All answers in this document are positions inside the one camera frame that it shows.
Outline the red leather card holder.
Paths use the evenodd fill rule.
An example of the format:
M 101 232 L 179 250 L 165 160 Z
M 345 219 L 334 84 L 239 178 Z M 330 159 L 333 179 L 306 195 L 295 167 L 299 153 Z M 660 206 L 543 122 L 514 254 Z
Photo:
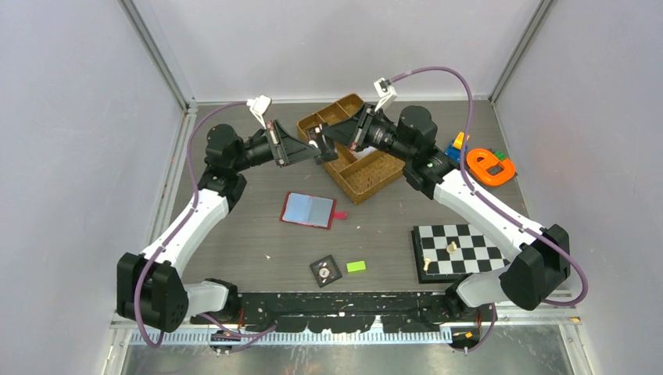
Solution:
M 337 201 L 289 191 L 284 200 L 279 220 L 305 227 L 329 230 L 335 220 L 345 220 L 347 212 L 336 209 Z

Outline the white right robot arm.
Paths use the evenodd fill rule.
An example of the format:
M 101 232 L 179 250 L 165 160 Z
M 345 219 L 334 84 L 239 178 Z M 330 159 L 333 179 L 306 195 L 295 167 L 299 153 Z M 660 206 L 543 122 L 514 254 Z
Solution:
M 472 180 L 437 146 L 438 127 L 426 108 L 409 105 L 393 122 L 364 104 L 348 119 L 322 123 L 319 130 L 353 151 L 372 147 L 404 161 L 403 175 L 414 190 L 459 214 L 507 258 L 506 266 L 474 273 L 446 290 L 446 310 L 455 320 L 467 320 L 479 306 L 496 302 L 532 311 L 569 277 L 568 232 L 519 217 Z

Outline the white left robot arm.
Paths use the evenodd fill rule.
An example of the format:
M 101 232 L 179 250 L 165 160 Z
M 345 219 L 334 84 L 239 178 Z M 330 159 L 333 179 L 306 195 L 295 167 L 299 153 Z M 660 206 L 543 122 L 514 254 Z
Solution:
M 185 267 L 242 197 L 247 185 L 243 171 L 264 163 L 284 167 L 320 158 L 332 148 L 320 127 L 300 140 L 277 120 L 247 139 L 231 125 L 218 124 L 206 141 L 206 167 L 194 183 L 190 202 L 152 244 L 138 254 L 125 253 L 117 263 L 116 311 L 142 331 L 171 333 L 201 313 L 211 313 L 221 323 L 233 322 L 240 311 L 236 286 L 213 278 L 184 284 Z

